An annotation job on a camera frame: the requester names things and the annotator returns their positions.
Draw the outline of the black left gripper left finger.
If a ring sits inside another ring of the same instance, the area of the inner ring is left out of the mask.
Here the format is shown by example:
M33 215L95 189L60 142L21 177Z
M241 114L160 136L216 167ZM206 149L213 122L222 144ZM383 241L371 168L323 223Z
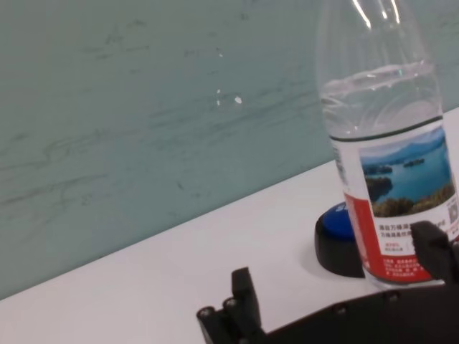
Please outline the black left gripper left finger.
M223 302L234 339L264 339L260 307L248 267L232 272L232 297Z

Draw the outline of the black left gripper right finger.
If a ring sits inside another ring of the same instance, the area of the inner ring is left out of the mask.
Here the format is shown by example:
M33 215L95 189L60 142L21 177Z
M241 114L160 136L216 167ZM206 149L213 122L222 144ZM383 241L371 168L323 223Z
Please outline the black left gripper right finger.
M410 228L417 260L424 270L434 280L458 283L458 243L429 221L413 223Z

